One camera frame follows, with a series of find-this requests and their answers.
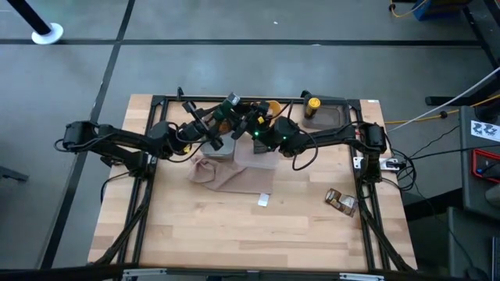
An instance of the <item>yellow cable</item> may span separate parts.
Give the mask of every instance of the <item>yellow cable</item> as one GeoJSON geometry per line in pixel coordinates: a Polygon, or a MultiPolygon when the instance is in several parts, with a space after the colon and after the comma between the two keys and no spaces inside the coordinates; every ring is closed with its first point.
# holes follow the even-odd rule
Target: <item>yellow cable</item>
{"type": "Polygon", "coordinates": [[[392,2],[392,0],[391,0],[391,5],[390,5],[389,7],[392,7],[392,6],[394,5],[394,8],[393,8],[393,9],[392,9],[392,8],[389,8],[389,9],[391,9],[391,12],[392,12],[392,14],[393,14],[395,17],[397,17],[397,18],[402,18],[402,17],[405,17],[405,16],[407,16],[407,15],[411,14],[412,12],[415,12],[418,8],[422,7],[422,5],[423,5],[423,4],[425,4],[426,2],[427,2],[427,0],[423,0],[423,1],[422,1],[422,2],[421,2],[418,6],[417,6],[417,7],[415,7],[415,8],[413,8],[413,9],[411,9],[409,12],[405,12],[405,13],[404,13],[404,14],[402,14],[402,15],[398,15],[398,14],[394,11],[394,10],[396,9],[396,6],[394,5],[394,3],[393,3],[393,2],[392,2]]]}
{"type": "MultiPolygon", "coordinates": [[[[497,94],[497,95],[495,95],[494,97],[491,97],[491,98],[487,98],[484,101],[479,101],[478,103],[475,103],[475,104],[471,105],[470,107],[475,107],[475,106],[478,106],[478,105],[482,105],[483,103],[489,102],[489,101],[494,100],[496,98],[500,98],[500,94],[497,94]]],[[[457,113],[458,111],[459,111],[458,109],[455,109],[455,110],[451,110],[451,111],[446,112],[446,113],[448,113],[450,115],[450,114],[453,114],[453,113],[457,113]]],[[[427,121],[427,120],[438,119],[438,118],[441,118],[441,116],[430,116],[430,117],[420,118],[420,119],[415,120],[415,122],[427,121]]],[[[403,124],[403,123],[406,123],[406,122],[408,122],[408,120],[388,121],[388,122],[386,122],[386,124],[394,125],[394,124],[403,124]]]]}

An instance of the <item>yellow cap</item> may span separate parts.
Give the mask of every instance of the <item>yellow cap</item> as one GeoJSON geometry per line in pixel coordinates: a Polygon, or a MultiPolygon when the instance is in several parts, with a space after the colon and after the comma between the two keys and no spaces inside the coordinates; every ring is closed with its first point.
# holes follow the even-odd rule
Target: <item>yellow cap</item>
{"type": "Polygon", "coordinates": [[[318,109],[321,105],[321,101],[318,98],[310,98],[307,104],[312,109],[318,109]]]}

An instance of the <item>white card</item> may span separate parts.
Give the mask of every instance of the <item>white card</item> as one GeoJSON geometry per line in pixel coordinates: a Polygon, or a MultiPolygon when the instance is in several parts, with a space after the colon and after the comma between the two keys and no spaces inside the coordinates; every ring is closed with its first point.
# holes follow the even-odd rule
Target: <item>white card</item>
{"type": "Polygon", "coordinates": [[[500,142],[500,126],[470,120],[470,134],[500,142]]]}
{"type": "Polygon", "coordinates": [[[268,200],[269,200],[269,195],[268,194],[260,194],[259,202],[257,203],[257,205],[266,207],[268,200]]]}

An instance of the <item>red device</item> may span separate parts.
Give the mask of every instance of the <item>red device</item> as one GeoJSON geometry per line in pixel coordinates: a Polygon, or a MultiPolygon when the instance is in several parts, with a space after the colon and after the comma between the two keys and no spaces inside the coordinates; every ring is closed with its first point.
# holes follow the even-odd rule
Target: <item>red device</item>
{"type": "Polygon", "coordinates": [[[484,169],[484,166],[478,167],[478,165],[487,165],[487,161],[492,162],[490,165],[500,165],[500,155],[480,149],[472,150],[472,174],[485,180],[490,180],[494,183],[500,183],[499,179],[495,179],[494,177],[485,177],[483,173],[480,173],[480,171],[484,169]]]}

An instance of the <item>gray floor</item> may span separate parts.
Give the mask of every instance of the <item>gray floor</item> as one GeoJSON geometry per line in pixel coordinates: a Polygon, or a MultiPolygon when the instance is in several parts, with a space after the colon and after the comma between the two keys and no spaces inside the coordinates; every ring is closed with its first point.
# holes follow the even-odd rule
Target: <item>gray floor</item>
{"type": "MultiPolygon", "coordinates": [[[[127,0],[32,3],[65,27],[66,39],[116,38],[127,6],[127,0]]],[[[420,23],[413,17],[397,20],[387,7],[381,0],[137,0],[125,38],[475,40],[463,16],[420,23]]],[[[492,21],[485,7],[471,9],[487,30],[492,21]]],[[[30,28],[0,2],[0,39],[29,37],[30,28]]],[[[0,165],[30,174],[27,183],[1,183],[0,268],[39,265],[73,161],[52,143],[63,136],[65,124],[88,118],[111,49],[0,44],[0,165]]],[[[410,119],[430,109],[425,96],[457,95],[491,71],[478,47],[128,45],[120,49],[98,121],[120,126],[130,94],[172,94],[177,86],[186,94],[289,97],[308,89],[379,99],[386,120],[410,119]]],[[[456,124],[457,116],[450,116],[390,137],[396,148],[412,154],[456,124]]],[[[457,133],[426,152],[458,147],[457,133]]],[[[458,155],[424,159],[417,168],[426,196],[460,186],[458,155]]],[[[87,157],[54,266],[87,261],[99,188],[108,173],[96,155],[87,157]]],[[[419,200],[414,191],[403,199],[419,200]]]]}

